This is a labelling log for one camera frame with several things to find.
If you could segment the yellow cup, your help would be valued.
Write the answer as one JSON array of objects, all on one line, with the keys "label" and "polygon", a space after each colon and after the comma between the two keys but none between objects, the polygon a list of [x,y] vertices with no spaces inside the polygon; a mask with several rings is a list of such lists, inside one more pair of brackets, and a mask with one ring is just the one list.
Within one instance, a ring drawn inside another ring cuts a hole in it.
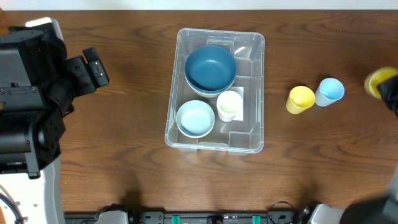
[{"label": "yellow cup", "polygon": [[364,89],[367,94],[380,100],[381,95],[377,89],[378,84],[397,75],[397,69],[394,67],[382,67],[372,74],[368,75],[364,81]]},{"label": "yellow cup", "polygon": [[286,109],[291,114],[300,114],[315,104],[314,92],[306,86],[291,89],[286,102]]}]

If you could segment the light blue cup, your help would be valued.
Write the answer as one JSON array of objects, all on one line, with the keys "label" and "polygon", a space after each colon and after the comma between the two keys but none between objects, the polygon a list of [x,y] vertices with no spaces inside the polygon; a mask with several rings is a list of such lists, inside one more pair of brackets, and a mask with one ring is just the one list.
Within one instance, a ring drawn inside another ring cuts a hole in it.
[{"label": "light blue cup", "polygon": [[315,103],[325,107],[340,99],[345,94],[343,84],[335,78],[326,78],[321,81],[315,92]]}]

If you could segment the grey bowl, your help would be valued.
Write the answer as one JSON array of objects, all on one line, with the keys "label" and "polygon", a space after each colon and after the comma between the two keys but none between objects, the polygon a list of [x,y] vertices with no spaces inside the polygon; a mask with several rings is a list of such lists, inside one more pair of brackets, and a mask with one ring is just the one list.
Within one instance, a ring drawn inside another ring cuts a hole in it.
[{"label": "grey bowl", "polygon": [[204,101],[191,100],[178,109],[175,121],[183,135],[198,139],[206,136],[213,129],[215,113]]}]

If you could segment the dark blue bowl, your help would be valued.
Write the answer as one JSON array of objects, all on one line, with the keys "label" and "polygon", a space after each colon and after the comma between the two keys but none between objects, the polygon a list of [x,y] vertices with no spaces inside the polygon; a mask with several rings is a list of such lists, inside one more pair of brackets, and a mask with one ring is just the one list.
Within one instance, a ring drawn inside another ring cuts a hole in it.
[{"label": "dark blue bowl", "polygon": [[202,90],[220,90],[236,78],[237,65],[232,54],[216,45],[205,45],[189,54],[185,75]]},{"label": "dark blue bowl", "polygon": [[234,81],[236,80],[236,78],[233,78],[232,81],[226,87],[223,87],[220,90],[210,91],[210,90],[202,90],[202,89],[195,87],[186,75],[184,75],[184,77],[185,77],[185,80],[187,81],[188,85],[190,86],[190,88],[193,91],[197,92],[199,95],[219,95],[221,92],[226,91],[228,88],[232,87]]}]

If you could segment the cream bowl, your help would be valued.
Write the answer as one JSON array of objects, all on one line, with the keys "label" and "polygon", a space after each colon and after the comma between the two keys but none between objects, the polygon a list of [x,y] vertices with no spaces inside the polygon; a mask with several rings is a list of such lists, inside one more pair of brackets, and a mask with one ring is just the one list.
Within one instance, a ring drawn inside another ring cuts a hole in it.
[{"label": "cream bowl", "polygon": [[222,88],[221,90],[216,90],[216,91],[207,91],[207,90],[200,90],[199,88],[193,86],[190,81],[186,79],[189,87],[197,94],[205,98],[214,98],[220,95],[222,92],[228,90],[230,87],[232,87],[233,82],[231,82],[227,87]]}]

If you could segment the cream cup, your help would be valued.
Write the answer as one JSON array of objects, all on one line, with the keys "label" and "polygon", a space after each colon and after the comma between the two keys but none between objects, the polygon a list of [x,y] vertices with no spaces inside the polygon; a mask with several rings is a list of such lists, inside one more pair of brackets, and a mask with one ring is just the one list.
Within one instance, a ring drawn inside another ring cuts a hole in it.
[{"label": "cream cup", "polygon": [[241,97],[235,91],[224,91],[217,97],[216,109],[224,111],[239,111]]}]

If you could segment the pink cup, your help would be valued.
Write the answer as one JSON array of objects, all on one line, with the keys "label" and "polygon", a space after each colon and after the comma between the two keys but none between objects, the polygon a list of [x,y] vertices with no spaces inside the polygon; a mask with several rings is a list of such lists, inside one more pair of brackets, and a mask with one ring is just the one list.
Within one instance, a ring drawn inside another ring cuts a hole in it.
[{"label": "pink cup", "polygon": [[237,116],[238,111],[224,111],[218,110],[218,116],[223,122],[231,122]]}]

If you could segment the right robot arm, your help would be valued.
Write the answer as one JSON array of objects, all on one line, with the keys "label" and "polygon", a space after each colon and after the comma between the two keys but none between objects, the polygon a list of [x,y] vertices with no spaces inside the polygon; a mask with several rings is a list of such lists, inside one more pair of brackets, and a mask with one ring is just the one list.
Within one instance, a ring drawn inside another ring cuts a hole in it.
[{"label": "right robot arm", "polygon": [[313,203],[298,217],[307,224],[397,224],[397,171],[380,197],[352,203],[345,209]]}]

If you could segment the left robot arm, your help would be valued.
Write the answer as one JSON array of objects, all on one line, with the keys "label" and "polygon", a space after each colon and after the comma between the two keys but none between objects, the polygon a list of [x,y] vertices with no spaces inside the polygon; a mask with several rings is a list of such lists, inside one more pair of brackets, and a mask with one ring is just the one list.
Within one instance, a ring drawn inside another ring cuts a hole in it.
[{"label": "left robot arm", "polygon": [[1,209],[7,223],[64,223],[60,139],[73,100],[109,84],[95,48],[70,58],[50,17],[1,36]]}]

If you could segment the clear plastic storage container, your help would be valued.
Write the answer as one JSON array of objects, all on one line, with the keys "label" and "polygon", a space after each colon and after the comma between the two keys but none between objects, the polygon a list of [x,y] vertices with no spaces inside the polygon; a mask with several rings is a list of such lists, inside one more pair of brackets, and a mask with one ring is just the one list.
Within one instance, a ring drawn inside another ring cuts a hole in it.
[{"label": "clear plastic storage container", "polygon": [[[178,109],[186,102],[200,100],[216,109],[216,98],[198,95],[185,78],[185,61],[204,45],[226,49],[237,63],[231,90],[243,99],[242,111],[228,123],[219,118],[209,134],[194,139],[184,135],[175,121]],[[235,32],[183,28],[177,34],[169,108],[165,126],[168,146],[186,151],[198,149],[227,151],[230,154],[255,154],[264,146],[264,57],[265,38],[257,32]]]}]

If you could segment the white label in container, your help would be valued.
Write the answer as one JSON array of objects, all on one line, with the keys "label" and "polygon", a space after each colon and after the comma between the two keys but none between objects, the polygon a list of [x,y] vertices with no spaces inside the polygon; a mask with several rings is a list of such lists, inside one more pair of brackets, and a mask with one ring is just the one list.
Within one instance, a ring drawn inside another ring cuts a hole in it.
[{"label": "white label in container", "polygon": [[232,86],[231,91],[235,91],[241,97],[240,110],[236,113],[233,121],[244,120],[244,88],[241,86]]}]

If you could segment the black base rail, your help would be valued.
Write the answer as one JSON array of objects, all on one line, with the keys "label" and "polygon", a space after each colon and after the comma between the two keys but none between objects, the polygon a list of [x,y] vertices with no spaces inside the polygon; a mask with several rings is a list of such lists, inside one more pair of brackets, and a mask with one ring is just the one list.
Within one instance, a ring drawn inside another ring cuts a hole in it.
[{"label": "black base rail", "polygon": [[304,217],[293,209],[272,209],[267,212],[138,212],[112,204],[98,212],[66,213],[65,222],[72,224],[294,224],[304,223]]}]

